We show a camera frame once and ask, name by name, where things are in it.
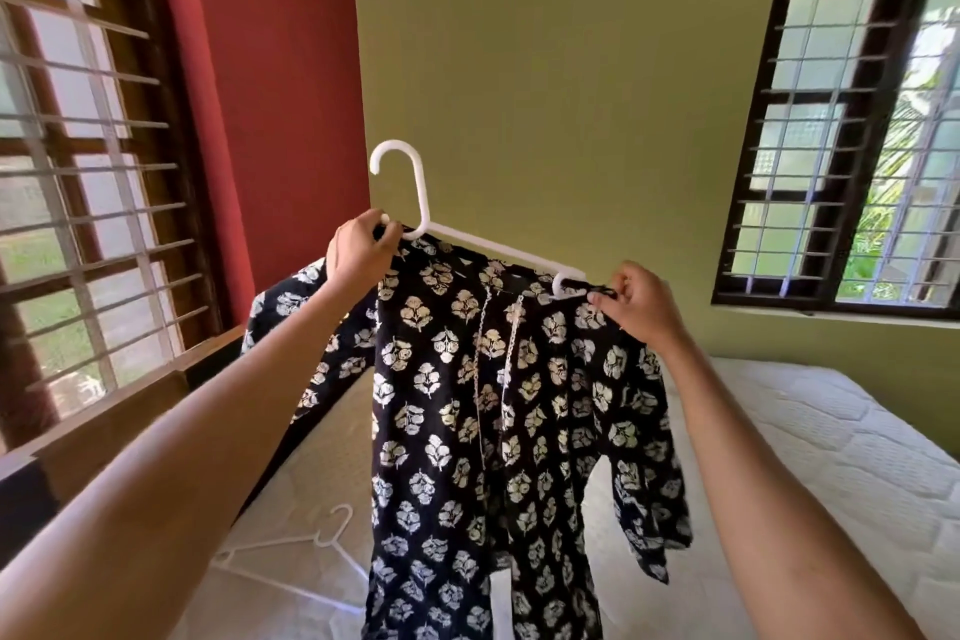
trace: quilted mattress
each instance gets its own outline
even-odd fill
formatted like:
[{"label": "quilted mattress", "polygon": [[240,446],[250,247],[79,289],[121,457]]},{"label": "quilted mattress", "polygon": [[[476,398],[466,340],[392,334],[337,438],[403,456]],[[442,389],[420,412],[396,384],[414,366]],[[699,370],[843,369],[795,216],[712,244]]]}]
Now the quilted mattress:
[{"label": "quilted mattress", "polygon": [[[838,372],[739,359],[714,364],[780,458],[930,640],[960,640],[960,464]],[[354,385],[234,525],[174,640],[359,636],[373,544],[371,384],[367,374]],[[669,379],[667,388],[695,539],[691,549],[670,552],[669,586],[644,576],[614,517],[610,465],[597,463],[583,513],[605,637],[756,637],[720,549]],[[243,549],[290,537],[329,542],[348,513],[331,510],[343,504],[355,513],[335,546],[306,540]],[[496,638],[510,638],[507,573],[493,577],[492,593]]]}]

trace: forearm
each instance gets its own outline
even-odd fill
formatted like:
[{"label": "forearm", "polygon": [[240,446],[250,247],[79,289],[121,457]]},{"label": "forearm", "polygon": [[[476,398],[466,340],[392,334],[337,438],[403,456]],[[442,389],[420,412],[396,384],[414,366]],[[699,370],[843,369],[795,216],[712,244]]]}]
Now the forearm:
[{"label": "forearm", "polygon": [[358,298],[328,282],[127,446],[0,573],[0,638],[165,637]]},{"label": "forearm", "polygon": [[767,640],[922,638],[916,622],[810,491],[774,455],[689,337],[659,350],[727,562]]}]

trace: olive green wall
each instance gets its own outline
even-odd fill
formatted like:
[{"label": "olive green wall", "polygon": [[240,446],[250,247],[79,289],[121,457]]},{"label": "olive green wall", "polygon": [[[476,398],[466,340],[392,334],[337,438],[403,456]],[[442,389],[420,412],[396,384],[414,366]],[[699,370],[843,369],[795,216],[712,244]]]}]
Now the olive green wall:
[{"label": "olive green wall", "polygon": [[[838,369],[960,450],[960,330],[710,305],[771,0],[356,0],[367,151],[423,156],[436,221],[668,279],[713,355]],[[370,178],[415,223],[405,158]]]}]

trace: clothes hanger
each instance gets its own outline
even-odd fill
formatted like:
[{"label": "clothes hanger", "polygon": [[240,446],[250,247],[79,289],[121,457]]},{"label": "clothes hanger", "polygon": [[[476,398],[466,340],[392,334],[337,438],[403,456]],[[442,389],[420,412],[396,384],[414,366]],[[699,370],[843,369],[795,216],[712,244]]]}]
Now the clothes hanger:
[{"label": "clothes hanger", "polygon": [[405,154],[410,158],[410,162],[413,163],[414,181],[416,182],[416,200],[419,203],[420,210],[419,226],[410,231],[410,233],[403,233],[404,239],[407,241],[415,241],[424,233],[430,231],[431,233],[435,233],[440,236],[447,236],[472,246],[479,246],[491,251],[496,251],[497,253],[502,253],[504,256],[510,256],[510,258],[519,259],[529,264],[539,266],[543,269],[553,271],[556,274],[553,279],[553,295],[558,299],[564,299],[570,296],[564,292],[563,282],[565,278],[586,281],[587,274],[578,268],[573,268],[572,266],[558,263],[556,260],[541,258],[540,256],[533,255],[532,253],[526,253],[525,251],[518,250],[517,248],[512,248],[509,245],[495,243],[492,240],[487,240],[479,235],[464,233],[463,231],[458,231],[455,228],[449,228],[446,225],[441,225],[440,223],[432,221],[430,219],[430,205],[427,203],[426,199],[424,160],[421,159],[420,153],[414,149],[413,146],[402,139],[387,139],[386,141],[380,142],[373,149],[372,153],[370,153],[369,171],[374,175],[378,175],[380,173],[381,158],[385,153],[394,149]]},{"label": "clothes hanger", "polygon": [[308,541],[320,549],[334,549],[337,554],[346,560],[346,563],[352,567],[353,571],[360,576],[360,579],[366,582],[367,570],[361,567],[360,564],[357,563],[356,559],[350,556],[340,545],[340,537],[342,537],[347,525],[351,523],[351,519],[354,518],[354,507],[349,503],[340,503],[339,505],[335,505],[330,509],[330,515],[332,516],[334,513],[337,513],[341,510],[346,511],[346,518],[343,519],[342,524],[339,528],[337,528],[331,539],[326,541],[322,540],[320,538],[320,532],[317,531],[316,533],[308,536],[290,536],[283,539],[270,539],[268,541],[254,542],[252,544],[242,544],[238,547],[231,547],[230,549],[218,552],[213,561],[210,562],[210,566],[214,569],[219,569],[221,572],[236,575],[237,577],[243,577],[244,579],[252,580],[262,585],[275,587],[276,589],[282,589],[285,592],[290,592],[291,594],[298,595],[299,597],[306,597],[308,600],[316,600],[319,603],[330,605],[337,610],[343,610],[352,615],[362,615],[364,613],[363,607],[358,607],[355,604],[350,604],[349,602],[344,602],[340,599],[334,599],[333,597],[327,597],[326,595],[321,595],[317,592],[311,592],[303,587],[297,587],[293,584],[287,584],[286,582],[277,581],[276,579],[270,579],[269,576],[264,576],[263,574],[259,574],[257,572],[251,572],[249,570],[242,569],[241,567],[234,567],[234,565],[231,564],[231,561],[234,559],[234,556],[237,552],[246,552],[251,549],[263,549],[264,547],[278,547],[283,544],[299,544],[301,542]]}]

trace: white mattress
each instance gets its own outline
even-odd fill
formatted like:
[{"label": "white mattress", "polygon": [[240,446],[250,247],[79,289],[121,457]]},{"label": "white mattress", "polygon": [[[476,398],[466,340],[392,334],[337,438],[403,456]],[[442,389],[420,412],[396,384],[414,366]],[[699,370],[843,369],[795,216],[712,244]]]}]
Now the white mattress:
[{"label": "white mattress", "polygon": [[[764,437],[816,494],[882,574],[930,640],[960,639],[960,464],[838,372],[794,364],[716,359],[714,364]],[[614,517],[610,465],[597,463],[583,504],[586,549],[607,640],[756,637],[717,539],[675,390],[677,449],[687,478],[694,542],[669,555],[667,587],[641,573]],[[341,538],[368,566],[371,376],[367,374],[284,464],[223,544],[320,531]],[[362,608],[366,581],[334,549],[309,543],[237,552],[233,565]],[[510,638],[509,578],[493,582],[496,636]],[[174,640],[356,638],[361,615],[210,569]]]}]

